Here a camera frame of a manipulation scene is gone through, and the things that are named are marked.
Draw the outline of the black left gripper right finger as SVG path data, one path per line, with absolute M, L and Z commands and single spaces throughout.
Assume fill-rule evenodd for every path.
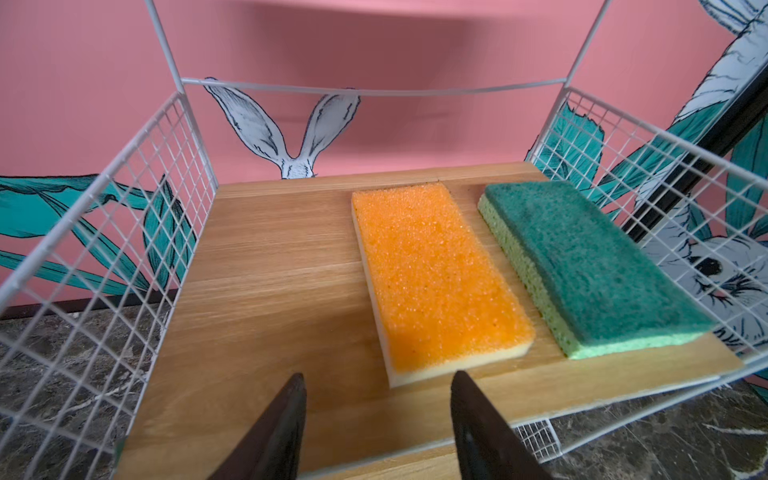
M 470 375 L 457 371 L 450 410 L 463 479 L 549 479 Z

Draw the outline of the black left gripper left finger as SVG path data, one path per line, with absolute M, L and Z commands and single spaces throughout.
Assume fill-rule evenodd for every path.
M 295 373 L 209 479 L 296 479 L 306 405 L 304 376 Z

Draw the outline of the orange sponge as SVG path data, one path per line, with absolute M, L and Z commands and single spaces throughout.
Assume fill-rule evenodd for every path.
M 534 323 L 444 184 L 356 191 L 351 211 L 390 387 L 528 353 Z

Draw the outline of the dark green sponge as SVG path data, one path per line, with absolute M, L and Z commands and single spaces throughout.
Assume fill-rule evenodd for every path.
M 714 322 L 570 183 L 489 184 L 478 210 L 571 360 L 676 346 Z

